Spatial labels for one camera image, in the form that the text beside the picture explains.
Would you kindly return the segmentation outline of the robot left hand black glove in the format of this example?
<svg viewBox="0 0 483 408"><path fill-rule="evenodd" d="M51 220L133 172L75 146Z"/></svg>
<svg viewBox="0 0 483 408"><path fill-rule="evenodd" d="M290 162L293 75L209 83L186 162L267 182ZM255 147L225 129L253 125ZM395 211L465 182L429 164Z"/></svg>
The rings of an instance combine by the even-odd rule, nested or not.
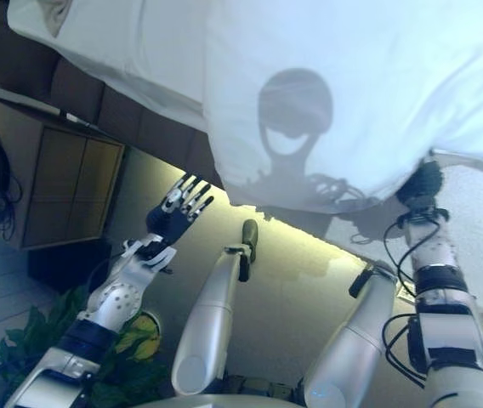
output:
<svg viewBox="0 0 483 408"><path fill-rule="evenodd" d="M169 246L176 243L213 202L212 195L206 196L212 185L205 183L198 190L196 187L201 182L201 177L190 173L177 180L161 202L148 212L147 232L160 236Z"/></svg>

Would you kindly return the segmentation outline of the robot right hand black glove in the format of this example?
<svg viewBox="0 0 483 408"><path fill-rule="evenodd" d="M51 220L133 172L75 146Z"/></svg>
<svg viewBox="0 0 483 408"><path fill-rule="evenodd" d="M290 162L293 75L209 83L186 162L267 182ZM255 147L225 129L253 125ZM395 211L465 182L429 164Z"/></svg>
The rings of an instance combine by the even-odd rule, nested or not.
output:
<svg viewBox="0 0 483 408"><path fill-rule="evenodd" d="M437 161L423 161L411 177L395 193L397 200L411 211L435 206L443 175Z"/></svg>

